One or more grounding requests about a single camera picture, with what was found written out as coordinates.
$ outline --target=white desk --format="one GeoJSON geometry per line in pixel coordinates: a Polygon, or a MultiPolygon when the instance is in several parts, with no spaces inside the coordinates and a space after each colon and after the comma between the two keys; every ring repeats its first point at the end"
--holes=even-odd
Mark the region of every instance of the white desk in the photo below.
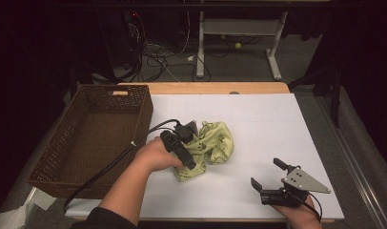
{"type": "MultiPolygon", "coordinates": [[[[254,177],[264,189],[282,186],[286,172],[273,164],[274,157],[302,166],[334,190],[293,94],[153,94],[152,98],[152,126],[170,118],[183,124],[196,120],[199,128],[202,121],[224,121],[233,134],[235,149],[226,164],[209,165],[204,175],[186,182],[178,182],[173,169],[153,173],[142,220],[284,220],[261,204],[250,183],[254,177]]],[[[316,197],[325,220],[344,218],[334,192],[316,197]]],[[[98,203],[76,199],[66,215],[84,218],[98,203]]]]}

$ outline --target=sleeve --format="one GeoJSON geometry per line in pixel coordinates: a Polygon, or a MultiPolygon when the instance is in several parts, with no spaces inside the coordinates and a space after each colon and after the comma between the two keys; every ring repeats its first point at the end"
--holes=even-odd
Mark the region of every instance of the sleeve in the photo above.
{"type": "Polygon", "coordinates": [[[136,229],[130,221],[105,208],[92,209],[85,221],[76,222],[71,229],[136,229]]]}

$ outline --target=wicker basket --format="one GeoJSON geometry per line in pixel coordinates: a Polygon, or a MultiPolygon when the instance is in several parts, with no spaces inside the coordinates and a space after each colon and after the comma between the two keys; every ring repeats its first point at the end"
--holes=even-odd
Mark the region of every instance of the wicker basket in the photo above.
{"type": "MultiPolygon", "coordinates": [[[[55,198],[68,198],[150,128],[153,104],[146,85],[80,87],[60,120],[29,184],[55,198]]],[[[78,198],[102,198],[146,143],[85,189],[78,198]]]]}

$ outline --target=yellow cloth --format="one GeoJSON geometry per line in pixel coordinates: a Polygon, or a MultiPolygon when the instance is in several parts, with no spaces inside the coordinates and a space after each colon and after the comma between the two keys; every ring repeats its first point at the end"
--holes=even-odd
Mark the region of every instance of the yellow cloth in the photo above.
{"type": "Polygon", "coordinates": [[[210,164],[222,164],[229,160],[234,150],[234,142],[229,128],[224,122],[202,122],[202,128],[198,136],[185,145],[185,148],[193,156],[196,166],[188,168],[175,168],[174,174],[178,181],[197,177],[206,171],[206,162],[210,164]]]}

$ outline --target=wire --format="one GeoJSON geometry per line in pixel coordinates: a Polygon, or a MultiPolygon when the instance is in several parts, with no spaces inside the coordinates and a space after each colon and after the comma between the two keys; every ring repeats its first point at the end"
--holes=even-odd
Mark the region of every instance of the wire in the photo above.
{"type": "MultiPolygon", "coordinates": [[[[157,61],[157,62],[161,65],[161,67],[164,67],[164,68],[161,68],[159,74],[156,74],[155,77],[150,77],[150,79],[157,79],[163,72],[167,71],[167,72],[169,72],[169,74],[170,74],[177,82],[180,82],[179,79],[178,79],[178,78],[177,78],[177,77],[169,70],[169,66],[171,66],[171,65],[168,64],[168,61],[167,61],[166,56],[158,56],[157,53],[153,53],[153,50],[152,50],[152,49],[149,49],[149,50],[150,50],[150,53],[151,53],[151,54],[146,53],[146,55],[147,55],[148,57],[154,59],[155,61],[157,61]]],[[[156,66],[150,65],[150,64],[149,64],[150,58],[146,61],[146,64],[147,64],[148,66],[150,66],[150,67],[158,67],[158,66],[160,66],[160,65],[156,65],[156,66]]]]}
{"type": "MultiPolygon", "coordinates": [[[[147,41],[147,38],[146,38],[146,33],[145,33],[144,25],[143,25],[143,20],[142,20],[142,18],[139,16],[139,14],[137,14],[136,12],[135,12],[135,15],[137,16],[137,18],[139,18],[140,23],[141,23],[141,25],[142,25],[142,29],[143,29],[143,30],[142,30],[142,31],[143,31],[143,38],[144,38],[144,40],[145,40],[145,42],[146,42],[146,46],[149,48],[149,51],[152,53],[152,55],[155,56],[154,53],[152,52],[152,50],[150,49],[149,42],[147,41]]],[[[165,70],[167,70],[167,72],[169,72],[170,75],[171,75],[177,82],[180,82],[179,79],[176,78],[176,76],[173,75],[173,73],[171,73],[170,70],[168,70],[167,66],[166,66],[163,62],[159,61],[158,59],[156,59],[156,60],[164,66],[165,70]]]]}
{"type": "Polygon", "coordinates": [[[229,35],[226,36],[223,40],[228,41],[230,43],[235,44],[236,42],[240,42],[244,45],[255,45],[259,43],[263,38],[267,37],[267,35],[229,35]]]}
{"type": "MultiPolygon", "coordinates": [[[[207,40],[206,46],[212,45],[212,43],[210,44],[209,41],[212,41],[212,39],[211,40],[207,40]]],[[[229,45],[229,42],[227,40],[222,40],[222,39],[217,39],[216,41],[218,41],[218,42],[221,41],[224,44],[224,46],[227,47],[226,52],[222,53],[221,55],[216,55],[216,54],[211,53],[211,52],[206,52],[206,54],[211,55],[211,56],[213,56],[215,58],[223,58],[223,57],[229,55],[231,50],[232,50],[230,45],[229,45]]]]}
{"type": "Polygon", "coordinates": [[[127,155],[131,149],[133,149],[136,144],[139,144],[140,141],[142,139],[144,139],[144,137],[146,137],[147,135],[149,135],[150,133],[154,132],[154,131],[157,131],[160,129],[161,126],[167,124],[167,123],[170,123],[170,122],[175,122],[177,126],[181,125],[181,123],[177,120],[177,119],[169,119],[167,121],[164,121],[164,122],[161,122],[160,124],[152,127],[148,132],[146,132],[145,134],[143,134],[142,136],[138,137],[136,140],[134,141],[131,141],[131,144],[113,161],[111,162],[109,165],[107,165],[107,167],[105,167],[103,170],[101,170],[100,172],[98,172],[95,176],[91,177],[89,180],[87,180],[83,185],[81,185],[77,190],[75,190],[69,197],[68,199],[66,200],[65,204],[63,205],[63,210],[64,212],[66,213],[66,211],[69,209],[69,204],[70,202],[76,198],[84,189],[86,189],[87,187],[91,186],[94,182],[96,182],[100,177],[102,177],[103,175],[105,175],[111,168],[113,168],[113,166],[115,166],[125,155],[127,155]]]}
{"type": "Polygon", "coordinates": [[[151,64],[149,63],[150,58],[148,58],[148,59],[146,60],[146,64],[147,64],[148,66],[151,66],[151,67],[160,67],[160,72],[157,73],[157,74],[155,74],[155,75],[150,76],[150,77],[147,78],[147,79],[144,79],[144,78],[143,78],[143,75],[141,75],[142,81],[143,81],[143,82],[151,82],[151,81],[154,81],[155,79],[159,78],[160,75],[161,75],[163,72],[165,72],[165,70],[166,70],[167,59],[164,59],[164,62],[161,62],[158,58],[156,58],[156,57],[154,57],[154,56],[149,55],[149,57],[153,58],[155,61],[157,61],[157,62],[160,63],[160,64],[159,64],[159,65],[155,65],[155,66],[154,66],[154,65],[151,65],[151,64]]]}
{"type": "Polygon", "coordinates": [[[297,201],[299,201],[300,203],[302,203],[305,207],[307,207],[308,209],[310,209],[312,212],[314,212],[316,214],[316,217],[318,219],[319,222],[321,222],[321,218],[322,218],[322,208],[321,208],[321,204],[320,202],[316,199],[315,196],[313,196],[311,193],[309,193],[310,196],[312,196],[316,202],[318,203],[319,205],[319,208],[320,208],[320,214],[318,213],[318,211],[316,211],[316,209],[312,206],[310,206],[310,204],[308,204],[306,201],[303,201],[302,199],[300,199],[298,196],[296,196],[295,194],[293,194],[291,191],[287,190],[287,193],[292,197],[292,198],[295,198],[297,201]]]}
{"type": "Polygon", "coordinates": [[[188,20],[187,40],[185,41],[185,45],[184,45],[184,48],[182,49],[182,51],[176,55],[180,55],[181,53],[183,53],[185,51],[185,48],[187,48],[187,45],[188,45],[188,40],[190,39],[191,18],[190,18],[190,13],[188,11],[187,11],[187,20],[188,20]]]}
{"type": "Polygon", "coordinates": [[[340,220],[340,222],[342,222],[345,226],[349,227],[349,228],[353,228],[352,226],[350,226],[348,223],[346,223],[344,220],[340,220]]]}
{"type": "Polygon", "coordinates": [[[177,64],[177,65],[168,65],[168,66],[174,66],[174,67],[178,67],[178,66],[191,66],[193,67],[193,71],[191,73],[191,78],[194,82],[194,74],[196,73],[196,65],[195,64],[177,64]]]}
{"type": "Polygon", "coordinates": [[[175,131],[173,129],[168,128],[168,127],[159,127],[159,128],[157,128],[157,131],[159,131],[159,130],[167,130],[167,131],[171,131],[171,132],[175,133],[175,131]]]}
{"type": "Polygon", "coordinates": [[[320,214],[317,213],[318,215],[318,220],[321,221],[321,218],[322,218],[322,207],[321,207],[321,203],[318,201],[318,199],[311,193],[309,193],[310,196],[312,196],[312,198],[314,198],[318,204],[318,207],[320,209],[320,214]]]}
{"type": "Polygon", "coordinates": [[[142,62],[143,62],[142,54],[140,54],[139,57],[140,57],[138,60],[138,62],[140,64],[139,70],[132,76],[132,78],[129,80],[129,82],[133,82],[134,79],[141,74],[142,62]]]}
{"type": "Polygon", "coordinates": [[[134,37],[134,31],[136,31],[136,42],[138,43],[139,42],[139,38],[140,38],[139,29],[137,28],[137,26],[135,26],[132,23],[129,23],[129,25],[132,27],[132,30],[130,30],[129,36],[130,37],[134,37]]]}

